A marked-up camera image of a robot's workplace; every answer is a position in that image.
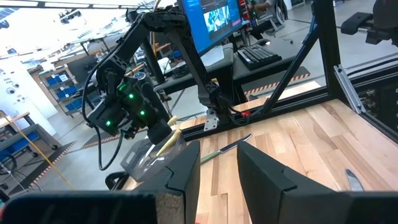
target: metal bracket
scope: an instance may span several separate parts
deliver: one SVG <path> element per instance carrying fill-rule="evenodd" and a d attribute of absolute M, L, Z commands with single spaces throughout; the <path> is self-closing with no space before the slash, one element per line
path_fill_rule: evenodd
<path fill-rule="evenodd" d="M 207 116 L 206 116 L 204 131 L 210 131 L 216 129 L 218 126 L 218 118 L 216 116 L 215 111 L 212 109 L 208 109 L 206 113 Z"/>
<path fill-rule="evenodd" d="M 348 103 L 357 114 L 365 113 L 365 107 L 356 93 L 353 84 L 349 80 L 344 68 L 341 65 L 334 66 L 335 75 L 340 83 L 341 89 L 347 97 Z"/>

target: yellow object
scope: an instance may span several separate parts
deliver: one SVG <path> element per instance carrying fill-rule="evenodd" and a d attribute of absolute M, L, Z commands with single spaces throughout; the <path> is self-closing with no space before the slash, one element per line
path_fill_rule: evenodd
<path fill-rule="evenodd" d="M 170 146 L 172 146 L 180 137 L 181 130 L 175 130 L 173 136 L 163 145 L 163 147 L 157 152 L 156 156 L 160 156 L 163 152 L 166 151 Z"/>
<path fill-rule="evenodd" d="M 173 126 L 173 125 L 175 125 L 177 120 L 178 120 L 178 117 L 177 116 L 173 116 L 172 118 L 169 119 L 169 122 L 167 122 L 167 125 Z"/>
<path fill-rule="evenodd" d="M 1 116 L 3 116 L 3 117 L 5 117 L 5 119 L 7 120 L 7 122 L 9 123 L 9 124 L 13 124 L 13 126 L 15 126 L 16 128 L 17 128 L 17 130 L 18 130 L 18 132 L 19 132 L 19 134 L 21 134 L 22 135 L 22 137 L 24 137 L 28 142 L 29 142 L 29 144 L 30 145 L 32 145 L 36 150 L 37 150 L 37 152 L 39 152 L 40 153 L 40 155 L 42 155 L 42 157 L 48 162 L 48 164 L 50 164 L 50 166 L 57 172 L 57 174 L 69 185 L 69 187 L 71 188 L 71 189 L 75 189 L 73 186 L 72 186 L 72 184 L 71 183 L 69 183 L 69 181 L 61 174 L 61 172 L 52 164 L 52 162 L 50 162 L 50 160 L 44 155 L 44 153 L 18 128 L 18 126 L 16 125 L 16 124 L 14 124 L 14 122 L 12 122 L 12 121 L 10 121 L 8 118 L 7 118 L 7 115 L 5 115 L 3 112 L 1 112 L 0 111 L 0 115 Z"/>
<path fill-rule="evenodd" d="M 155 7 L 153 12 L 156 12 L 157 6 L 159 6 L 161 0 L 157 0 L 155 3 Z M 156 38 L 155 38 L 155 32 L 152 32 L 152 50 L 154 51 L 155 55 L 156 55 Z"/>

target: warning stripe tape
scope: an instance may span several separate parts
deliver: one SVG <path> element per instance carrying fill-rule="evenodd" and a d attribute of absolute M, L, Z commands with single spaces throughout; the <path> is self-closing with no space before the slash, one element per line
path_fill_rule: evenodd
<path fill-rule="evenodd" d="M 299 75 L 299 76 L 293 77 L 290 81 L 291 81 L 291 82 L 292 82 L 292 81 L 297 81 L 297 80 L 299 80 L 299 79 L 307 78 L 307 77 L 309 77 L 309 76 L 310 76 L 310 74 L 309 74 L 309 73 L 306 73 L 306 74 L 303 74 L 303 75 Z M 245 91 L 244 94 L 245 94 L 245 95 L 250 95 L 251 93 L 255 93 L 255 92 L 258 92 L 258 91 L 262 91 L 262 90 L 266 90 L 266 89 L 268 89 L 268 88 L 275 87 L 275 86 L 277 86 L 278 84 L 279 84 L 279 82 L 271 83 L 271 84 L 268 84 L 268 85 L 265 85 L 265 86 L 262 86 L 262 87 L 259 87 L 259 88 L 255 88 L 255 89 L 253 89 L 253 90 Z"/>
<path fill-rule="evenodd" d="M 72 146 L 75 145 L 75 144 L 76 144 L 76 141 L 73 141 L 73 142 L 67 147 L 66 150 L 64 150 L 57 158 L 54 159 L 54 161 L 52 162 L 52 164 L 55 165 L 55 164 L 56 164 L 56 163 L 57 163 L 57 162 L 58 162 L 58 161 L 71 149 L 71 148 L 72 148 Z M 38 175 L 38 176 L 36 177 L 35 180 L 33 180 L 32 183 L 30 183 L 30 187 L 31 187 L 32 185 L 34 185 L 34 184 L 37 184 L 38 181 L 39 181 L 41 178 L 43 178 L 44 174 L 46 174 L 50 169 L 51 169 L 51 166 L 48 166 L 40 175 Z"/>
<path fill-rule="evenodd" d="M 108 142 L 108 141 L 112 141 L 112 140 L 118 139 L 119 137 L 120 137 L 120 134 L 117 134 L 117 135 L 115 135 L 115 136 L 111 136 L 111 137 L 108 137 L 108 138 L 104 138 L 104 139 L 101 140 L 101 143 L 106 143 L 106 142 Z M 88 148 L 88 147 L 96 146 L 96 145 L 98 145 L 98 141 L 94 141 L 94 142 L 92 142 L 92 143 L 85 144 L 85 145 L 82 146 L 81 148 L 82 148 L 82 149 L 86 149 L 86 148 Z"/>

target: kitchen knife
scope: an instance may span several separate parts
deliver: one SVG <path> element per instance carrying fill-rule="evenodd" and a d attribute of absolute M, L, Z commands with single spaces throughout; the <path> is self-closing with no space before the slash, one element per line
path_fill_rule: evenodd
<path fill-rule="evenodd" d="M 252 135 L 253 134 L 249 134 L 249 135 L 243 137 L 242 139 L 239 139 L 239 140 L 237 140 L 235 142 L 232 142 L 231 144 L 229 144 L 229 145 L 225 146 L 224 148 L 220 149 L 219 151 L 212 152 L 209 155 L 206 155 L 205 157 L 200 159 L 200 165 L 204 164 L 205 162 L 209 161 L 210 159 L 212 159 L 212 158 L 214 158 L 214 157 L 216 157 L 216 156 L 218 156 L 218 155 L 220 155 L 220 154 L 222 154 L 224 152 L 228 152 L 229 150 L 235 148 L 236 146 L 238 146 L 239 142 L 248 140 Z"/>
<path fill-rule="evenodd" d="M 346 169 L 346 175 L 348 178 L 349 186 L 351 187 L 352 191 L 357 191 L 357 192 L 363 191 L 362 184 L 351 170 Z"/>

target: monitor screen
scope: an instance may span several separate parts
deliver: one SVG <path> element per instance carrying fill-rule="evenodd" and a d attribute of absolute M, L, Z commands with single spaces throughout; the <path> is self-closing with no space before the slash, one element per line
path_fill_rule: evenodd
<path fill-rule="evenodd" d="M 242 27 L 238 0 L 181 0 L 200 55 Z"/>

